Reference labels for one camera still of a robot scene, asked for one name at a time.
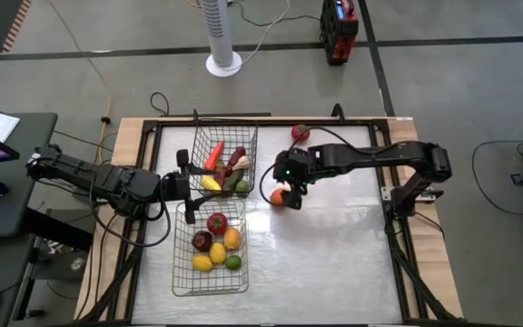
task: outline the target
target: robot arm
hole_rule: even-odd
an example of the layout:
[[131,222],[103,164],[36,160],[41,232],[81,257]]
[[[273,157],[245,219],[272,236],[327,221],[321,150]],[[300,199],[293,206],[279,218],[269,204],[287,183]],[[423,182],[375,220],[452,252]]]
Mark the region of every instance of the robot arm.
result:
[[189,174],[214,173],[189,163],[187,150],[177,152],[181,172],[168,173],[163,178],[140,168],[93,164],[62,154],[57,145],[35,149],[27,163],[27,173],[39,180],[61,179],[91,192],[93,200],[108,201],[115,213],[130,219],[146,219],[146,205],[184,200],[187,223],[194,223],[193,211],[208,199],[191,200]]
[[431,183],[442,183],[451,177],[447,151],[436,144],[401,142],[388,147],[354,148],[349,144],[323,144],[308,151],[292,148],[278,154],[273,178],[288,183],[284,204],[301,208],[301,196],[308,193],[308,184],[322,178],[335,177],[356,168],[408,165],[415,174],[401,187],[391,191],[391,208],[397,215],[412,215],[415,199]]

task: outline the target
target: wooden table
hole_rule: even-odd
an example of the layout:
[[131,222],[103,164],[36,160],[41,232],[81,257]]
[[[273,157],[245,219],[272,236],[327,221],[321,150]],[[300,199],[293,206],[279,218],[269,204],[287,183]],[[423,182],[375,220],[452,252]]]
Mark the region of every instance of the wooden table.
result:
[[[124,118],[121,121],[118,135],[116,138],[116,144],[114,146],[112,164],[114,165],[135,165],[137,155],[140,151],[140,140],[143,128],[143,122],[145,120],[156,120],[157,118]],[[191,121],[192,118],[158,118],[163,121]],[[311,119],[311,120],[324,120],[325,123],[332,120],[338,120],[334,117],[249,117],[248,119],[255,120],[300,120]],[[393,143],[409,140],[418,140],[417,131],[415,130],[415,124],[412,118],[380,118],[380,117],[351,117],[349,119],[386,119],[389,125],[390,138]],[[150,151],[145,152],[145,163],[149,163]],[[390,170],[383,169],[385,178],[390,181]],[[401,183],[405,183],[409,177],[413,174],[413,170],[409,167],[399,167],[399,178]],[[417,204],[417,211],[428,216],[433,221],[439,223],[437,211],[434,204]],[[100,218],[104,223],[108,223],[110,218],[113,216],[113,210],[109,206],[103,206],[100,209]],[[412,236],[412,242],[415,249],[415,255],[417,257],[417,263],[419,267],[419,274],[423,281],[428,285],[433,294],[438,300],[443,303],[445,308],[453,313],[454,315],[461,317],[462,312],[459,305],[459,298],[453,276],[451,274],[451,267],[449,265],[449,257],[445,248],[445,243],[441,233],[433,226],[425,223],[417,217],[411,217],[409,219],[409,226]],[[123,219],[117,219],[112,224],[112,229],[120,232],[123,229]],[[86,315],[90,309],[94,306],[96,281],[98,277],[98,263],[100,256],[100,242],[102,237],[102,227],[96,226],[97,233],[94,234],[94,254],[93,254],[93,269],[90,270],[90,265],[87,265],[86,272],[80,290],[80,296],[76,305],[76,312],[80,312],[84,299],[88,293],[88,279],[89,274],[92,274],[92,289],[90,290],[89,300],[84,307],[83,315]],[[105,288],[113,280],[114,271],[116,267],[118,252],[120,247],[120,240],[111,234],[107,234],[104,239],[103,247],[103,258],[102,258],[102,273],[100,276],[99,284],[99,295],[104,293]],[[405,288],[407,292],[407,298],[410,308],[410,316],[413,318],[418,317],[417,303],[415,301],[415,293],[410,283],[409,277],[403,273]],[[116,310],[116,319],[124,318],[125,304],[128,296],[130,283],[129,277],[124,281],[120,296],[118,297],[118,305]]]

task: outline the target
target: concrete floor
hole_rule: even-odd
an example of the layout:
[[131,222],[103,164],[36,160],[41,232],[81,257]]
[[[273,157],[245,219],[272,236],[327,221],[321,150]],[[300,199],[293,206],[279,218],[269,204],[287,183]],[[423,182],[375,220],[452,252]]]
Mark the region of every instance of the concrete floor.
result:
[[[54,2],[84,50],[207,45],[200,10],[182,0],[73,0]],[[283,0],[243,1],[246,15],[265,22]],[[523,1],[367,1],[378,40],[523,35]],[[291,0],[290,15],[319,15],[321,0]],[[255,44],[263,29],[230,9],[236,44]],[[365,40],[360,27],[360,40]],[[276,25],[267,43],[313,42],[318,23]],[[75,51],[47,0],[34,0],[13,53]],[[94,59],[120,118],[152,116],[149,95],[167,94],[173,114],[271,112],[326,115],[340,102],[348,115],[384,115],[367,48],[354,49],[343,67],[329,67],[322,50],[257,54],[232,79],[212,78],[206,54]],[[470,169],[473,148],[484,141],[523,139],[523,43],[381,48],[394,110],[412,116],[423,141],[449,150],[454,176],[438,202],[449,258],[465,316],[473,322],[523,325],[523,216],[505,214],[481,197]],[[0,62],[0,110],[59,114],[57,129],[97,141],[106,91],[83,59]],[[55,135],[66,153],[94,158],[94,148]],[[489,195],[523,211],[523,188],[508,175],[523,166],[515,145],[494,145],[478,156]],[[38,186],[56,209],[83,208],[67,194]]]

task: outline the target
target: wire basket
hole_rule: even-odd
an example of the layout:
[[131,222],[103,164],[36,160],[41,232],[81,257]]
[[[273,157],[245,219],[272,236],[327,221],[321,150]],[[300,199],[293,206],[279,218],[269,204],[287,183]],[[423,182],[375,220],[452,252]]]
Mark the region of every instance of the wire basket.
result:
[[[221,160],[227,165],[238,146],[245,149],[245,155],[252,165],[244,171],[242,180],[250,186],[247,192],[234,192],[240,197],[247,197],[255,186],[255,156],[258,146],[258,127],[256,126],[197,126],[195,142],[192,146],[191,162],[203,168],[213,149],[221,141],[225,142]],[[201,176],[191,176],[191,187],[202,195],[209,195],[201,184]]]
[[[195,224],[187,224],[183,204],[177,206],[174,230],[173,253],[173,294],[176,296],[195,296],[228,294],[247,291],[250,285],[248,273],[247,227],[245,205],[242,201],[208,202],[195,212]],[[209,272],[192,268],[192,258],[200,253],[192,246],[192,238],[199,231],[207,231],[207,219],[214,213],[223,213],[229,226],[240,232],[240,248],[226,250],[226,257],[239,255],[242,267],[230,271],[222,264],[215,264]],[[223,242],[222,235],[214,235],[214,242]]]

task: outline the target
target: green lime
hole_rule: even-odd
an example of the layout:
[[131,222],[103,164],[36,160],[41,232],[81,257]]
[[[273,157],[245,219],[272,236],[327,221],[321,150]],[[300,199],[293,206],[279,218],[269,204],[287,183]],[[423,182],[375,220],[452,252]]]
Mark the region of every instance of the green lime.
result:
[[239,197],[247,197],[249,195],[249,191],[250,185],[245,181],[239,181],[237,185],[235,185],[235,192],[237,192],[237,196]]
[[238,270],[242,268],[242,258],[237,255],[232,255],[225,259],[225,268],[229,270]]

